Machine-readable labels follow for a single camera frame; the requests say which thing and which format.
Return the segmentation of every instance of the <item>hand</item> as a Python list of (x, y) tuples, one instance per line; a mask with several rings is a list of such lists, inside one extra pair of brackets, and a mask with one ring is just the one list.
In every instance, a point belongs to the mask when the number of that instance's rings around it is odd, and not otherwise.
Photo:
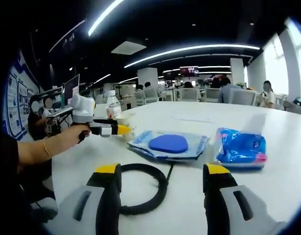
[(66, 130), (64, 130), (60, 135), (61, 141), (66, 145), (67, 148), (72, 147), (79, 143), (79, 134), (85, 131), (85, 136), (89, 136), (91, 130), (88, 125), (77, 124), (72, 125)]

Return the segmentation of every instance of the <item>black sleeve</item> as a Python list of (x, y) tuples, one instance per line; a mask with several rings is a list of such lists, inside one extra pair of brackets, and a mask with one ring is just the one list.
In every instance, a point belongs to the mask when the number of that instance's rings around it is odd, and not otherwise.
[(1, 138), (1, 156), (2, 162), (10, 173), (17, 171), (19, 164), (18, 142), (11, 136), (3, 133)]

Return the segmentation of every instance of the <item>blue sponge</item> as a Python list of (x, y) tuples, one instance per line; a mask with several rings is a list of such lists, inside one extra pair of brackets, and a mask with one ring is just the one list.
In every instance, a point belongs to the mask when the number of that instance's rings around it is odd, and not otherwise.
[(179, 135), (162, 135), (149, 142), (149, 148), (165, 153), (183, 153), (189, 145), (185, 137)]

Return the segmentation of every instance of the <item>desk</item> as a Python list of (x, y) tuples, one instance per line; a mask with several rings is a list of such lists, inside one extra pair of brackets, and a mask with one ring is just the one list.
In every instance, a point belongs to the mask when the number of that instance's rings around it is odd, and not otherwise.
[[(243, 128), (255, 114), (267, 114), (263, 136), (267, 141), (268, 161), (256, 173), (233, 173), (267, 204), (277, 221), (289, 221), (301, 206), (301, 115), (246, 105), (202, 102), (156, 102), (126, 111), (134, 112), (137, 134), (146, 129), (175, 130), (214, 136), (218, 127)], [(193, 114), (201, 121), (186, 121), (176, 116)], [(149, 162), (127, 150), (118, 138), (86, 138), (52, 161), (53, 188), (58, 203), (78, 186), (87, 183), (95, 168), (119, 162), (147, 163), (165, 175), (166, 164)], [(123, 174), (123, 205), (137, 205), (151, 199), (157, 191), (155, 180), (140, 172)], [(137, 216), (120, 216), (120, 235), (206, 235), (203, 206), (202, 169), (176, 165), (163, 203), (154, 211)]]

